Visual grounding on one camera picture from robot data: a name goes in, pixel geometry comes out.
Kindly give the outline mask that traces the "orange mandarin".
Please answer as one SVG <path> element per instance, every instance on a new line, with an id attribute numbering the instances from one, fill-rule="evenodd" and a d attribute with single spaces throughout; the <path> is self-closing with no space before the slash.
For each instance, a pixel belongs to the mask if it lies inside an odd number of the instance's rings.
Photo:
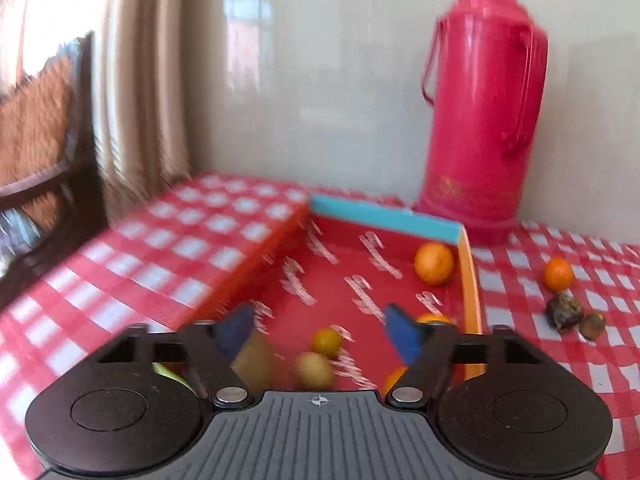
<path id="1" fill-rule="evenodd" d="M 428 242 L 419 247 L 413 261 L 420 280 L 433 286 L 445 284 L 454 274 L 456 260 L 451 249 L 442 243 Z"/>
<path id="2" fill-rule="evenodd" d="M 444 324 L 452 324 L 450 318 L 447 318 L 445 315 L 441 314 L 433 314 L 433 313 L 424 313 L 416 318 L 416 322 L 420 324 L 433 324 L 433 323 L 444 323 Z"/>
<path id="3" fill-rule="evenodd" d="M 403 374 L 408 370 L 406 366 L 400 366 L 396 368 L 393 372 L 391 372 L 384 380 L 383 387 L 381 389 L 381 396 L 385 398 L 387 393 L 393 389 L 393 386 L 398 382 L 398 380 L 402 377 Z"/>
<path id="4" fill-rule="evenodd" d="M 552 257 L 542 271 L 542 284 L 552 292 L 562 292 L 574 284 L 572 266 L 561 257 Z"/>

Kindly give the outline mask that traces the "brown kiwi fruit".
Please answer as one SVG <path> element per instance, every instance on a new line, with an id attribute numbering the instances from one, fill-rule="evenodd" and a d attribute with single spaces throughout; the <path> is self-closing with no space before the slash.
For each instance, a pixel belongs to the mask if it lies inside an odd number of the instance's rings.
<path id="1" fill-rule="evenodd" d="M 250 390 L 260 396 L 271 387 L 274 379 L 276 357 L 267 337 L 252 330 L 245 344 L 231 363 L 231 368 Z"/>

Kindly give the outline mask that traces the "small yellow kumquat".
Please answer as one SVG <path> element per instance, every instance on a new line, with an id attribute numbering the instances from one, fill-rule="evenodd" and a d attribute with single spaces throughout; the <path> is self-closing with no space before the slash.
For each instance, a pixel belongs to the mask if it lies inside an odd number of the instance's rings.
<path id="1" fill-rule="evenodd" d="M 329 360 L 335 360 L 342 347 L 343 337 L 332 327 L 319 328 L 311 337 L 311 350 Z"/>

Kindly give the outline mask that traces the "pale longan fruit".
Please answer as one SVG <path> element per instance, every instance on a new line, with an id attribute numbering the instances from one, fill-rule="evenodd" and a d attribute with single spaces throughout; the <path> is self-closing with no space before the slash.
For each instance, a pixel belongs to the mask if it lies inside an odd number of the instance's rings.
<path id="1" fill-rule="evenodd" d="M 329 360 L 316 352 L 303 352 L 295 360 L 295 376 L 304 390 L 330 390 L 335 382 Z"/>

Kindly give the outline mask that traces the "small dark chestnut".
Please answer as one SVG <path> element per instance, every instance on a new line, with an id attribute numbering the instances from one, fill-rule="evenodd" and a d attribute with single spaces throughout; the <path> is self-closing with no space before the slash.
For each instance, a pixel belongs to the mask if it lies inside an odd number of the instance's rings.
<path id="1" fill-rule="evenodd" d="M 589 341 L 596 341 L 605 332 L 605 327 L 606 318 L 599 311 L 589 312 L 578 324 L 579 333 Z"/>

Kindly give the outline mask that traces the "red checkered tablecloth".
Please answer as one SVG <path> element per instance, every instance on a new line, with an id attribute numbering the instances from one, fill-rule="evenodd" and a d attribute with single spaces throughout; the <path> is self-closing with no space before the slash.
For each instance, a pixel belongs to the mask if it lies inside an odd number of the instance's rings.
<path id="1" fill-rule="evenodd" d="M 26 438 L 24 418 L 41 390 L 131 324 L 152 321 L 156 297 L 152 247 L 153 206 L 185 188 L 241 194 L 258 186 L 296 188 L 348 200 L 405 208 L 397 200 L 340 191 L 316 191 L 286 183 L 206 174 L 190 180 L 106 230 L 80 248 L 5 310 L 1 317 L 1 474 L 32 479 L 40 463 Z M 613 432 L 600 461 L 608 479 L 639 474 L 639 251 L 637 247 L 549 229 L 532 223 L 495 248 L 470 245 L 483 329 L 514 328 L 602 396 Z M 542 284 L 552 257 L 564 258 L 575 281 L 563 290 L 606 318 L 605 332 L 585 339 L 578 324 L 551 328 L 546 303 L 558 292 Z"/>

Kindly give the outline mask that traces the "colourful cardboard box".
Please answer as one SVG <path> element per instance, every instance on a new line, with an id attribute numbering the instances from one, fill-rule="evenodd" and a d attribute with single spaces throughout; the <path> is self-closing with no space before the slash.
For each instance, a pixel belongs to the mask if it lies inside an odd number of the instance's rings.
<path id="1" fill-rule="evenodd" d="M 149 303 L 162 330 L 221 318 L 249 302 L 255 326 L 276 354 L 274 385 L 294 382 L 292 367 L 312 335 L 332 327 L 343 337 L 334 360 L 341 389 L 381 388 L 402 364 L 386 337 L 385 307 L 417 318 L 445 315 L 464 332 L 483 329 L 469 240 L 460 224 L 409 209 L 279 191 L 181 190 L 153 206 L 157 295 Z M 428 242 L 454 253 L 454 274 L 439 286 L 416 275 L 416 251 Z"/>

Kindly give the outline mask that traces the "beige lace curtain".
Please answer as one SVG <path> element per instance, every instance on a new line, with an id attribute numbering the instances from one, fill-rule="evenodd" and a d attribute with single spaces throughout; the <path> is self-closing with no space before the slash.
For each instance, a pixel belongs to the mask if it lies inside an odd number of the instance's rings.
<path id="1" fill-rule="evenodd" d="M 182 0 L 106 0 L 92 40 L 92 123 L 108 221 L 190 174 Z"/>

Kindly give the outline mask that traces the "red thermos flask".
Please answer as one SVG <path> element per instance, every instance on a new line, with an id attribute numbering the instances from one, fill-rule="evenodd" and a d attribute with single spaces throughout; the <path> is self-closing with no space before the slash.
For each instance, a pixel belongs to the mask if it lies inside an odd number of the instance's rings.
<path id="1" fill-rule="evenodd" d="M 417 211 L 474 245 L 518 224 L 548 66 L 548 36 L 518 0 L 456 0 L 436 21 L 421 78 L 433 110 Z"/>

